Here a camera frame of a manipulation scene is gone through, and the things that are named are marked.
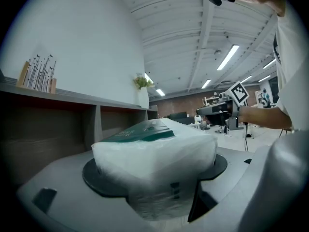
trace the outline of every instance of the white shirt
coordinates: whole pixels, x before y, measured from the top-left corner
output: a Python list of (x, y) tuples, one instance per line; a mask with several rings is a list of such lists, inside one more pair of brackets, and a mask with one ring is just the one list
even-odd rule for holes
[[(309, 65), (308, 33), (297, 12), (289, 2), (286, 2), (284, 17), (278, 17), (274, 53), (277, 60), (280, 91), (300, 67), (304, 64)], [(277, 102), (277, 107), (288, 115), (280, 99)]]

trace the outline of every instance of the ceiling light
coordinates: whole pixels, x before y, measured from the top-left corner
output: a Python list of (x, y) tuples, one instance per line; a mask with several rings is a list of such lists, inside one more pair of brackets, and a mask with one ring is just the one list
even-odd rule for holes
[(210, 83), (210, 82), (211, 82), (211, 79), (208, 79), (208, 80), (205, 82), (205, 84), (203, 85), (202, 89), (206, 88), (206, 86), (207, 86), (208, 83)]
[(157, 89), (156, 91), (157, 91), (161, 96), (165, 96), (165, 93), (163, 93), (162, 90)]
[(145, 78), (146, 78), (147, 81), (151, 81), (151, 83), (154, 83), (154, 82), (150, 79), (149, 75), (147, 75), (147, 73), (145, 73)]
[(263, 79), (261, 79), (261, 80), (259, 81), (259, 83), (262, 82), (262, 81), (264, 81), (264, 80), (267, 79), (267, 78), (270, 78), (270, 75), (267, 76), (267, 77), (265, 77), (265, 78), (263, 78)]
[(227, 56), (225, 57), (225, 59), (223, 60), (223, 62), (220, 64), (219, 68), (217, 69), (217, 71), (222, 70), (224, 68), (224, 66), (230, 61), (230, 59), (232, 58), (232, 56), (236, 53), (236, 51), (238, 50), (239, 45), (234, 45), (232, 46), (232, 49), (230, 50), (230, 52), (227, 54)]
[(271, 65), (272, 63), (274, 63), (274, 62), (276, 62), (276, 60), (274, 59), (274, 60), (272, 60), (268, 65), (265, 65), (264, 67), (263, 67), (263, 69), (266, 69), (269, 65)]
[(242, 80), (240, 83), (244, 83), (245, 81), (249, 80), (252, 76), (248, 76), (245, 80)]

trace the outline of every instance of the plastic bag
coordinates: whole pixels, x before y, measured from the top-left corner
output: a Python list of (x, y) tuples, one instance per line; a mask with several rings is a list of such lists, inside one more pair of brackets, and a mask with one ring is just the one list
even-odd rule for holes
[(100, 171), (125, 187), (131, 207), (152, 221), (189, 214), (197, 176), (213, 165), (217, 150), (212, 135), (172, 120), (160, 121), (174, 136), (92, 145)]

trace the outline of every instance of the person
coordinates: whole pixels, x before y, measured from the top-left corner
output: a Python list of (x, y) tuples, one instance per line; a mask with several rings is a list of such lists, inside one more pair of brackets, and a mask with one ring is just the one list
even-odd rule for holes
[(265, 108), (270, 108), (270, 98), (269, 98), (269, 94), (266, 91), (266, 88), (263, 89), (263, 99), (265, 99), (267, 102), (267, 107)]
[[(278, 86), (281, 90), (298, 69), (309, 63), (308, 35), (302, 21), (287, 0), (240, 1), (266, 4), (278, 16), (273, 50), (277, 60)], [(272, 129), (285, 129), (292, 126), (290, 117), (280, 99), (275, 108), (240, 107), (239, 122), (253, 123)]]

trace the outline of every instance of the person's arm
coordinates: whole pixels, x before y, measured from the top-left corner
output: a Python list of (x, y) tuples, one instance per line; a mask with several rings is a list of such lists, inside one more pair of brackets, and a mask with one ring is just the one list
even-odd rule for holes
[(278, 107), (263, 109), (242, 106), (239, 111), (239, 123), (241, 122), (252, 123), (271, 129), (286, 129), (292, 126), (290, 117)]

